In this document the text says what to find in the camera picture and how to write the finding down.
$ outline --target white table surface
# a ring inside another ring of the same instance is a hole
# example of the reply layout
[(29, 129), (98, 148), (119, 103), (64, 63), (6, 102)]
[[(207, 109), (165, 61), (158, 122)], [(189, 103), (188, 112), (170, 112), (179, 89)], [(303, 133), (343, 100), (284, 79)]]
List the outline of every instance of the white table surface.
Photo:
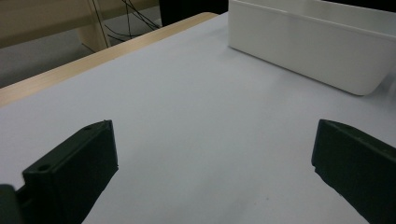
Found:
[(0, 180), (114, 122), (120, 169), (84, 223), (367, 223), (311, 165), (318, 120), (396, 147), (396, 81), (354, 96), (228, 47), (227, 14), (0, 108)]

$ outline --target screw hole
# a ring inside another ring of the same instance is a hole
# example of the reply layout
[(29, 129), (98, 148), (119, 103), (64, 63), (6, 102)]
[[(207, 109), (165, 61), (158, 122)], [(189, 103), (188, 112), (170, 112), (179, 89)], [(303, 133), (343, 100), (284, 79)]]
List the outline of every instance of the screw hole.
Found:
[(42, 165), (38, 167), (38, 171), (43, 172), (46, 171), (50, 168), (50, 165), (46, 164), (46, 165)]

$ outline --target white box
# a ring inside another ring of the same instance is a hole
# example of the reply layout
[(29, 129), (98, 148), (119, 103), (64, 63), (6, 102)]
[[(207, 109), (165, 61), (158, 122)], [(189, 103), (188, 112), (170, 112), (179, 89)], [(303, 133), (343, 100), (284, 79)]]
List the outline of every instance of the white box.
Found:
[(365, 95), (396, 64), (396, 14), (317, 0), (230, 0), (229, 45)]

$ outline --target floor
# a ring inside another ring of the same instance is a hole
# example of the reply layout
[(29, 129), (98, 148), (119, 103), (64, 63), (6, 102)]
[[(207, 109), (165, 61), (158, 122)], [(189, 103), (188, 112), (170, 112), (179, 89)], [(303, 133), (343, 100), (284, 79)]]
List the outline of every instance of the floor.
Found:
[[(158, 7), (148, 8), (140, 12), (151, 21), (157, 24), (161, 23), (161, 14)], [(129, 15), (129, 22), (132, 35), (142, 35), (152, 30), (132, 14)], [(105, 24), (118, 34), (129, 34), (126, 15), (107, 20)], [(112, 32), (108, 32), (108, 34), (117, 39), (126, 40), (130, 38)], [(120, 43), (117, 39), (110, 37), (112, 46)], [(76, 30), (0, 49), (0, 88), (63, 64), (71, 63), (90, 54), (93, 54), (93, 52), (80, 43)]]

